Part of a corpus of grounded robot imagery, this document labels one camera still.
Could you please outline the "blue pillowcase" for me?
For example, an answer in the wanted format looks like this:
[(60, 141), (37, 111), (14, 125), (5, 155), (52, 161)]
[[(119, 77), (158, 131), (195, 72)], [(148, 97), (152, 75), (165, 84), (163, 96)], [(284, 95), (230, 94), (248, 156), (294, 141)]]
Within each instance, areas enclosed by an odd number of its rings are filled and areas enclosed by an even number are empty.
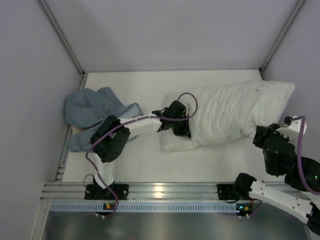
[(65, 99), (65, 120), (81, 132), (69, 138), (68, 149), (71, 152), (89, 150), (92, 135), (111, 115), (128, 119), (140, 117), (143, 112), (136, 102), (124, 105), (110, 87), (102, 87), (97, 91), (84, 88), (69, 94)]

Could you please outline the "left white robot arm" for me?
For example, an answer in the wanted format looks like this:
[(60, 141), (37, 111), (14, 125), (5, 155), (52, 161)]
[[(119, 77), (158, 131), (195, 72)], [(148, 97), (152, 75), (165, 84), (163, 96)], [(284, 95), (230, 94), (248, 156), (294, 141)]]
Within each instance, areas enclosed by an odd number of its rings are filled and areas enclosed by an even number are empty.
[(118, 118), (111, 115), (100, 125), (90, 139), (91, 148), (85, 157), (93, 165), (95, 174), (92, 184), (88, 184), (85, 192), (86, 200), (106, 200), (115, 194), (114, 166), (116, 159), (123, 152), (127, 142), (137, 136), (173, 130), (179, 137), (190, 138), (187, 107), (175, 100), (169, 107), (154, 110), (149, 114)]

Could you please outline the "white pillow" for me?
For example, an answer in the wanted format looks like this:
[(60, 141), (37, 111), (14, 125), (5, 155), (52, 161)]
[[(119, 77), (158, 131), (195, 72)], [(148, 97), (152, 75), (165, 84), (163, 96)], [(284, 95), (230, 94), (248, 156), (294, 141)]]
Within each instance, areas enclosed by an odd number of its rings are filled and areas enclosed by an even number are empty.
[(189, 102), (191, 137), (176, 136), (172, 129), (160, 132), (164, 152), (188, 151), (253, 138), (256, 127), (277, 123), (295, 90), (280, 81), (248, 80), (220, 86), (200, 86), (168, 93), (162, 106), (174, 100)]

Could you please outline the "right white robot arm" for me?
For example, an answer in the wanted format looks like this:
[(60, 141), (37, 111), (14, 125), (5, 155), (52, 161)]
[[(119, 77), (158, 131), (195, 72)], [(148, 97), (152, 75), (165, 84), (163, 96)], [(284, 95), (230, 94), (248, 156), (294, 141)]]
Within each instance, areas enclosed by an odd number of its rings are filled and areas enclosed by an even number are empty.
[(262, 149), (265, 171), (271, 176), (284, 176), (285, 184), (305, 194), (301, 199), (276, 190), (261, 180), (240, 173), (233, 189), (240, 195), (268, 203), (305, 224), (316, 235), (320, 233), (320, 164), (302, 156), (305, 117), (286, 117), (283, 127), (276, 123), (257, 126), (252, 143)]

